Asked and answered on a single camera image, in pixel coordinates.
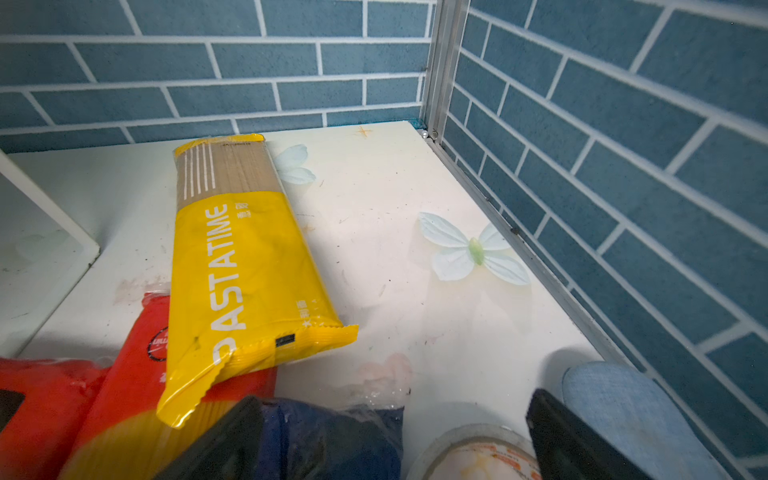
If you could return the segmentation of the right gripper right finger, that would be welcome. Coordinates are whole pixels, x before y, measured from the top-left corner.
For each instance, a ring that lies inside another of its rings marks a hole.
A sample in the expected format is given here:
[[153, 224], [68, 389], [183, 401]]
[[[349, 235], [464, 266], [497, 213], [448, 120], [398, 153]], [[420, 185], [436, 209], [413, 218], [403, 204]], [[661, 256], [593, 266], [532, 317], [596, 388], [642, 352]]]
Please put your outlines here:
[[630, 480], [649, 476], [544, 389], [534, 391], [526, 423], [545, 480]]

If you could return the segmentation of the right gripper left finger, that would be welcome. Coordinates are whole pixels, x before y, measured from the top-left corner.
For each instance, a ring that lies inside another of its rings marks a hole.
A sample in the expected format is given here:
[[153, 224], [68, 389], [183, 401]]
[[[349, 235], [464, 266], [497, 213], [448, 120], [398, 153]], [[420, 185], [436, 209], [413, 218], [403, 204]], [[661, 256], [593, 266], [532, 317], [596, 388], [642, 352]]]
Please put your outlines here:
[[155, 479], [250, 479], [258, 465], [263, 426], [262, 403], [248, 396]]

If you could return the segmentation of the yellow Pastatime pasta package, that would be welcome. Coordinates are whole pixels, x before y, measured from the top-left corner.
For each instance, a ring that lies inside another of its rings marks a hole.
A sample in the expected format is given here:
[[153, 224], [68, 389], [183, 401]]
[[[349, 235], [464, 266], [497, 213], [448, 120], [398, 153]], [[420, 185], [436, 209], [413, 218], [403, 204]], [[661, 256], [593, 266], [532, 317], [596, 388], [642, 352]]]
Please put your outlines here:
[[175, 150], [166, 386], [182, 427], [216, 384], [354, 343], [336, 314], [261, 135]]

